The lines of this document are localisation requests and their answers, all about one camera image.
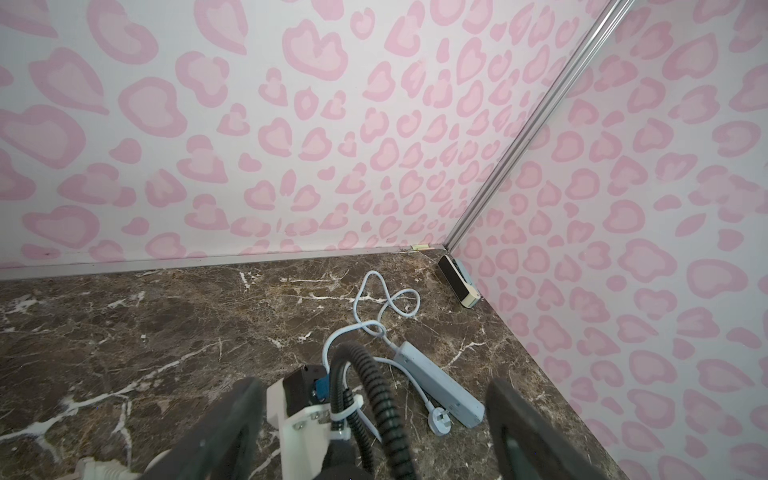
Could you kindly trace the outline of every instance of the power cord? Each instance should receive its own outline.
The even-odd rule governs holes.
[[[376,320],[367,320],[363,322],[360,317],[357,314],[357,304],[362,298],[362,293],[366,288],[366,284],[368,283],[368,279],[371,277],[371,275],[376,275],[379,280],[381,280],[382,287],[384,288],[384,296],[386,298],[386,302],[382,305],[382,308],[379,310],[379,314],[376,316]],[[401,309],[399,309],[393,302],[393,300],[396,300],[398,297],[400,297],[404,293],[413,293],[416,296],[416,307],[411,310],[410,312],[403,312]],[[398,346],[395,345],[395,343],[392,342],[389,338],[387,338],[386,335],[386,327],[382,325],[381,319],[382,315],[384,314],[384,311],[387,309],[387,307],[392,308],[395,310],[400,316],[404,316],[405,318],[413,318],[417,312],[419,311],[419,307],[422,304],[422,298],[419,295],[419,292],[414,290],[413,288],[405,288],[400,290],[399,292],[395,293],[394,295],[389,295],[389,290],[386,287],[386,282],[384,281],[384,278],[382,277],[381,273],[370,270],[362,279],[362,284],[360,285],[360,290],[357,292],[357,295],[355,295],[355,299],[352,304],[352,313],[355,317],[355,321],[357,322],[354,325],[349,325],[342,327],[338,329],[337,331],[331,333],[331,335],[328,337],[328,340],[326,340],[325,344],[323,345],[323,366],[326,368],[326,371],[330,373],[330,364],[328,362],[328,351],[330,350],[331,343],[333,343],[333,340],[337,339],[339,336],[343,335],[344,333],[349,333],[354,330],[362,329],[369,335],[372,335],[374,337],[380,338],[384,340],[384,343],[389,346],[392,350],[397,352]],[[369,327],[375,326],[378,331],[374,329],[370,329]],[[401,372],[403,372],[408,380],[413,384],[414,388],[416,388],[416,391],[419,393],[419,396],[422,397],[422,400],[424,402],[424,405],[427,408],[427,411],[429,412],[428,417],[428,423],[429,428],[438,436],[442,436],[450,432],[451,430],[451,419],[448,416],[448,413],[441,407],[435,407],[432,402],[429,401],[429,398],[427,398],[427,395],[424,393],[424,390],[422,387],[416,382],[416,380],[413,378],[411,373],[402,365],[397,363],[394,360],[383,358],[383,357],[374,357],[374,360],[380,363],[385,363],[387,365],[394,366]],[[344,384],[346,386],[346,373],[349,370],[349,364],[346,365],[344,369]],[[366,426],[368,430],[376,437],[376,439],[381,442],[381,435],[379,434],[379,431],[376,429],[376,427],[373,425],[373,423],[368,419],[368,417],[365,416],[365,414],[362,412],[362,410],[358,409],[358,415],[360,417],[360,420],[362,423]]]

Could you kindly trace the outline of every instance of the aluminum corner strip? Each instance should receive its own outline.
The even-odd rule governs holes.
[[[482,214],[485,206],[491,201],[494,194],[501,187],[504,180],[511,172],[515,164],[528,149],[536,134],[549,119],[552,112],[560,104],[571,86],[578,80],[581,73],[589,65],[589,62],[598,54],[600,47],[608,40],[611,33],[629,12],[634,0],[610,0],[600,17],[595,21],[590,31],[584,36],[571,59],[563,67],[563,71],[555,79],[544,98],[531,114],[531,117],[523,126],[520,134],[512,141],[502,159],[496,164],[493,172],[480,187],[480,191],[470,202],[467,210],[458,219],[456,225],[445,238],[445,249],[453,251],[469,231],[472,224]]]
[[[279,260],[303,260],[372,253],[411,253],[408,247],[374,247],[352,250],[312,250],[308,252],[255,253],[253,255],[226,255],[221,257],[179,258],[168,260],[129,260],[110,263],[68,263],[65,265],[21,266],[0,269],[0,281],[29,280],[53,276],[100,275],[105,273],[140,272],[142,270],[166,270],[195,266],[234,265],[238,263],[275,262]]]

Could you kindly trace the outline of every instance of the pink leopard print wallpaper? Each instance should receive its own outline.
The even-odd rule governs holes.
[[[632,480],[768,478],[768,2],[638,2],[455,254]]]
[[[440,243],[604,0],[11,0],[2,266]]]

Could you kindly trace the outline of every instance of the electrical plug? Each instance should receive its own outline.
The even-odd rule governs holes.
[[[429,423],[429,428],[438,437],[447,435],[451,431],[451,417],[448,416],[444,408],[437,407],[432,409],[427,422]]]

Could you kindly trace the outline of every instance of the power strip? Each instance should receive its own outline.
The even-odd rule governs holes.
[[[395,361],[404,366],[416,382],[467,428],[482,422],[485,407],[451,376],[409,342],[404,342],[395,354]]]

